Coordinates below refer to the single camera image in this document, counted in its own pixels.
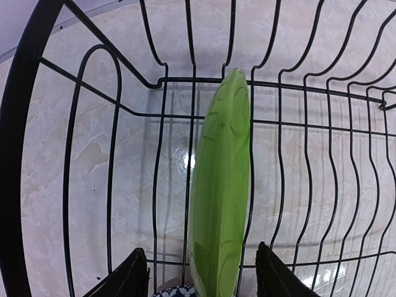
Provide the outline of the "green plate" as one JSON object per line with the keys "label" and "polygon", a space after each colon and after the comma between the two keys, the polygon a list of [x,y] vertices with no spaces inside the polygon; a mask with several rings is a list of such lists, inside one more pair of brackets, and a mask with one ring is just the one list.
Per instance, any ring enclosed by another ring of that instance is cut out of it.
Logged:
{"label": "green plate", "polygon": [[246,75],[233,69],[202,125],[192,181],[189,266],[197,296],[232,296],[249,197],[250,102]]}

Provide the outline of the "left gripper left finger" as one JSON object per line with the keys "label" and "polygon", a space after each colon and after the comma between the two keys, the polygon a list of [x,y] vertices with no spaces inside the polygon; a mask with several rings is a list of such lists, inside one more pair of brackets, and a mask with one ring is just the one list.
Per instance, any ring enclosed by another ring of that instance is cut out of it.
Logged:
{"label": "left gripper left finger", "polygon": [[150,269],[141,247],[84,296],[148,296]]}

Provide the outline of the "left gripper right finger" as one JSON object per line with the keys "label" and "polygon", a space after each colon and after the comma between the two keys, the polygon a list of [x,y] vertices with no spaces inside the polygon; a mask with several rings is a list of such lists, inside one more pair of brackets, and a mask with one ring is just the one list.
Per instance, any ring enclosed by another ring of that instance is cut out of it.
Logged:
{"label": "left gripper right finger", "polygon": [[256,252],[257,296],[319,296],[308,288],[266,245]]}

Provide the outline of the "blue white patterned bowl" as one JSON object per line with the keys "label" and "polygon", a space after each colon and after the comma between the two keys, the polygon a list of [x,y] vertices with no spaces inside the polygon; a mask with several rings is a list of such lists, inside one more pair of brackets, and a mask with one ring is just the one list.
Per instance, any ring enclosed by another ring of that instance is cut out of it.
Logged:
{"label": "blue white patterned bowl", "polygon": [[152,295],[152,297],[196,297],[193,285],[169,287]]}

